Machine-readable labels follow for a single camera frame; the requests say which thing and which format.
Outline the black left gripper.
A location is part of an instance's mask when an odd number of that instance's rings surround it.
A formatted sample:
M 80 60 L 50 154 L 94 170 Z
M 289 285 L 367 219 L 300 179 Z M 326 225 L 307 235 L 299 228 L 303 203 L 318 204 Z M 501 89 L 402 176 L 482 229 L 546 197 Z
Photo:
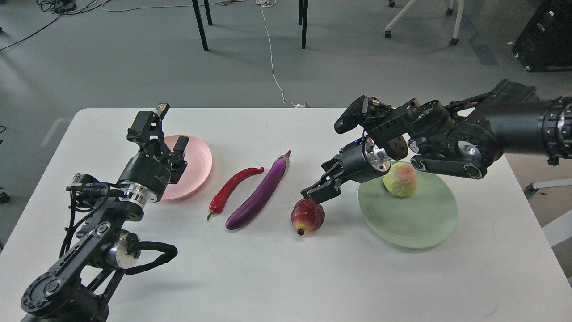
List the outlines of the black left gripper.
M 160 103 L 154 110 L 140 111 L 127 129 L 126 140 L 142 151 L 130 159 L 117 185 L 126 189 L 125 197 L 133 202 L 159 202 L 167 185 L 176 185 L 187 168 L 189 138 L 178 137 L 173 151 L 164 143 L 163 119 L 169 108 L 168 103 Z

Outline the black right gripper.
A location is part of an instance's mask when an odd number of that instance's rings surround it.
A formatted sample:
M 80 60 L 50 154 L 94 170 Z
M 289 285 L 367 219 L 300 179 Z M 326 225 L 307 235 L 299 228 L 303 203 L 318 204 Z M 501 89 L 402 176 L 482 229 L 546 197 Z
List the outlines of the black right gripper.
M 325 171 L 319 181 L 302 189 L 306 200 L 321 204 L 341 195 L 341 185 L 346 181 L 367 182 L 386 175 L 392 165 L 383 148 L 378 148 L 369 136 L 347 144 L 321 165 Z

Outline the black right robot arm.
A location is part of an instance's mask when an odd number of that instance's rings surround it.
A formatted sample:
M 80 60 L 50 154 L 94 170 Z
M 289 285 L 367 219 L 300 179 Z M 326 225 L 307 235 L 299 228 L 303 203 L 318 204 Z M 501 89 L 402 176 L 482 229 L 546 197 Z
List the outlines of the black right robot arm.
M 301 194 L 318 204 L 331 200 L 345 182 L 382 177 L 409 152 L 418 171 L 472 179 L 482 179 L 504 153 L 546 155 L 558 165 L 571 158 L 571 118 L 570 97 L 541 100 L 535 87 L 505 79 L 447 105 L 413 98 L 393 108 L 363 95 L 334 124 L 338 134 L 360 126 L 362 136 L 323 163 L 324 174 Z

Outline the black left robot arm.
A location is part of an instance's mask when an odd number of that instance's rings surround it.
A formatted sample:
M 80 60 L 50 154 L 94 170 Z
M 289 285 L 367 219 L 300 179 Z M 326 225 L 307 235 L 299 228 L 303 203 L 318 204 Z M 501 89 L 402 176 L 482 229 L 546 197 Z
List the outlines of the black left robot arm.
M 162 125 L 169 108 L 163 103 L 155 110 L 138 112 L 126 139 L 139 150 L 116 183 L 76 174 L 66 187 L 70 223 L 60 258 L 24 292 L 23 321 L 105 322 L 108 303 L 124 276 L 149 271 L 176 257 L 175 246 L 141 241 L 123 229 L 127 221 L 140 221 L 144 206 L 159 202 L 188 165 L 187 136 L 179 137 L 173 149 L 165 143 Z

